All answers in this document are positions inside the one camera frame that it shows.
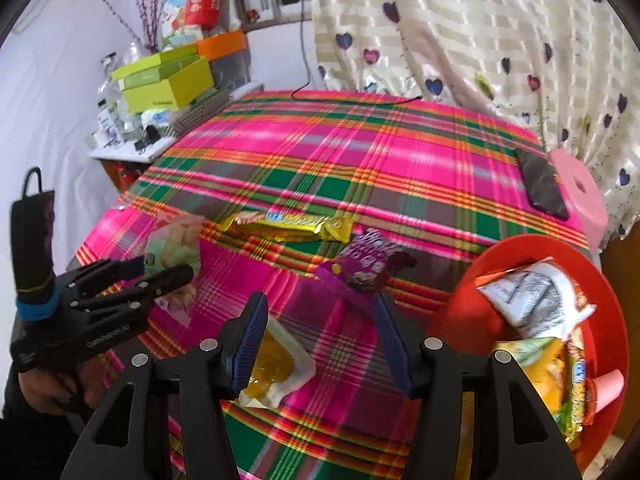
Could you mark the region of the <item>person's left hand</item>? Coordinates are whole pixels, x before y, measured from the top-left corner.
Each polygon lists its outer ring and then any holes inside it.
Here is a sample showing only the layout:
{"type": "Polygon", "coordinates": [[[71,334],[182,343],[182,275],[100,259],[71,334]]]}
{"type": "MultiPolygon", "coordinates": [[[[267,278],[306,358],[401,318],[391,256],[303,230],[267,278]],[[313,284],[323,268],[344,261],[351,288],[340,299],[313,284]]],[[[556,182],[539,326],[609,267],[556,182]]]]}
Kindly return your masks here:
{"type": "Polygon", "coordinates": [[[99,358],[82,363],[78,368],[78,382],[68,376],[55,376],[48,370],[34,368],[18,374],[18,384],[27,404],[37,412],[62,415],[58,404],[70,403],[78,393],[78,385],[84,392],[84,402],[96,408],[104,399],[106,387],[103,382],[105,368],[99,358]]]}

